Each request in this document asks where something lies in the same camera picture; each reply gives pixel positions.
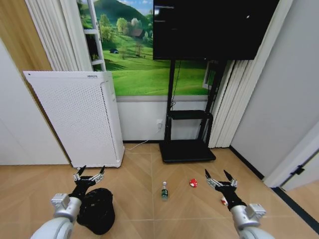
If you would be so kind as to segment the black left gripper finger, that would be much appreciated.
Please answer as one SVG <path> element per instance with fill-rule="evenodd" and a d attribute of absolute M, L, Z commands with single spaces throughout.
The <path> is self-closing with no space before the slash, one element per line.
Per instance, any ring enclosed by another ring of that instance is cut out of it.
<path fill-rule="evenodd" d="M 104 179 L 104 171 L 105 171 L 105 166 L 103 166 L 100 170 L 100 172 L 90 178 L 90 181 L 93 181 L 95 183 L 99 183 Z"/>
<path fill-rule="evenodd" d="M 77 172 L 73 174 L 74 181 L 79 181 L 81 179 L 81 175 L 84 172 L 85 168 L 86 168 L 86 165 L 84 165 L 83 167 L 77 168 Z"/>

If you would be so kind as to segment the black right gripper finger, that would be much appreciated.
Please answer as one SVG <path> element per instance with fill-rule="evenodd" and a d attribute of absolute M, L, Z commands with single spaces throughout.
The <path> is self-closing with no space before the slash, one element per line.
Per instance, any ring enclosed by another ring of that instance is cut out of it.
<path fill-rule="evenodd" d="M 208 185 L 212 188 L 216 188 L 216 187 L 221 187 L 222 183 L 220 183 L 219 181 L 212 179 L 209 172 L 205 169 L 205 177 L 206 177 L 206 181 L 208 183 Z"/>
<path fill-rule="evenodd" d="M 234 179 L 234 178 L 232 177 L 232 175 L 231 175 L 230 173 L 228 173 L 226 170 L 224 170 L 224 174 L 225 174 L 225 176 L 227 177 L 228 181 L 230 182 L 230 185 L 231 185 L 232 187 L 237 187 L 237 180 Z"/>

